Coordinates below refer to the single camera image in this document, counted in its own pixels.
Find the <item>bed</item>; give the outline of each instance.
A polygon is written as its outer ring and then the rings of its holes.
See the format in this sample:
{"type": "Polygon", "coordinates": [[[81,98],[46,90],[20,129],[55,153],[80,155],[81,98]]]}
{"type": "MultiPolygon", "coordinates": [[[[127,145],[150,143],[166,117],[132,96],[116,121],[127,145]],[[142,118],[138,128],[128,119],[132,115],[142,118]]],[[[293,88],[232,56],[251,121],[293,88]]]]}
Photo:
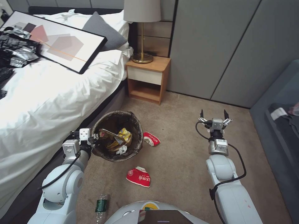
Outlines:
{"type": "MultiPolygon", "coordinates": [[[[89,15],[120,13],[119,9],[29,7],[30,14],[58,21],[75,18],[70,25],[81,29],[89,15]]],[[[136,48],[137,27],[127,34],[136,48]]],[[[120,50],[100,52],[82,75],[41,59],[15,70],[0,100],[0,217],[9,223],[35,198],[37,187],[63,161],[62,142],[69,132],[92,127],[105,113],[120,108],[125,96],[125,63],[133,53],[127,44],[120,50]]]]}

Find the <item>gray wardrobe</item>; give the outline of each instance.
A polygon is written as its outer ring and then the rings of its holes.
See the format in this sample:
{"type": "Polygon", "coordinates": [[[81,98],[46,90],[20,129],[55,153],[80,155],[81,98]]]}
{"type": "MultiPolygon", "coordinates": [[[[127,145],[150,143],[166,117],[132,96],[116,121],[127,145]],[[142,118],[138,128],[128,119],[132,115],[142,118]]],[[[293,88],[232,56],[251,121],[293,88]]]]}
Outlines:
{"type": "Polygon", "coordinates": [[[168,90],[252,107],[299,58],[299,0],[179,0],[168,90]]]}

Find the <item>wastebasket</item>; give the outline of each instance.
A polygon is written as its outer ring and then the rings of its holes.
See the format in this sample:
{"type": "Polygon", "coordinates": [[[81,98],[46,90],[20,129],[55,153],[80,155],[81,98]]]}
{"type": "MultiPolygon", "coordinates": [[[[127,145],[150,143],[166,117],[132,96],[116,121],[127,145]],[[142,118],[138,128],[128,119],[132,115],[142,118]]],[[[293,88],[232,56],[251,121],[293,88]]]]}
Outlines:
{"type": "Polygon", "coordinates": [[[126,128],[132,133],[132,143],[127,151],[122,155],[109,153],[105,145],[108,139],[98,141],[92,152],[96,156],[100,156],[111,162],[122,162],[135,156],[142,148],[143,130],[137,117],[132,112],[116,110],[104,115],[94,125],[92,135],[99,133],[99,129],[103,128],[117,134],[121,129],[126,128]]]}

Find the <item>white bedsheet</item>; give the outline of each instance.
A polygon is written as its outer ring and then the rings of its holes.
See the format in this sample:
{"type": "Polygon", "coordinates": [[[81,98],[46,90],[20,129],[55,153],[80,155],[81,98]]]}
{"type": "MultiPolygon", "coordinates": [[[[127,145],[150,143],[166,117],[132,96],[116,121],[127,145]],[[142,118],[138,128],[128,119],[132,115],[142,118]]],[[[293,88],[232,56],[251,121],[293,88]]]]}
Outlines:
{"type": "Polygon", "coordinates": [[[126,78],[131,54],[100,52],[82,75],[46,59],[15,70],[0,100],[0,218],[69,132],[126,78]]]}

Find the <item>white pillow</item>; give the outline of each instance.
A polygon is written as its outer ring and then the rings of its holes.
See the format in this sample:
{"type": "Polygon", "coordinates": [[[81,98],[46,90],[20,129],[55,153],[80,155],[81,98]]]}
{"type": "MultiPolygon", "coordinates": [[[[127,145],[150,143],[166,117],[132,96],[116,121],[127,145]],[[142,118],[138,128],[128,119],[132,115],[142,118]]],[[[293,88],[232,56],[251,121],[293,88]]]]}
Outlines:
{"type": "MultiPolygon", "coordinates": [[[[57,13],[54,15],[35,15],[43,17],[45,19],[65,24],[77,29],[82,29],[87,20],[92,15],[85,15],[75,13],[74,9],[70,9],[68,12],[57,13]]],[[[119,13],[100,15],[107,24],[113,29],[119,32],[126,40],[129,37],[129,24],[128,21],[124,21],[124,10],[119,13]]]]}

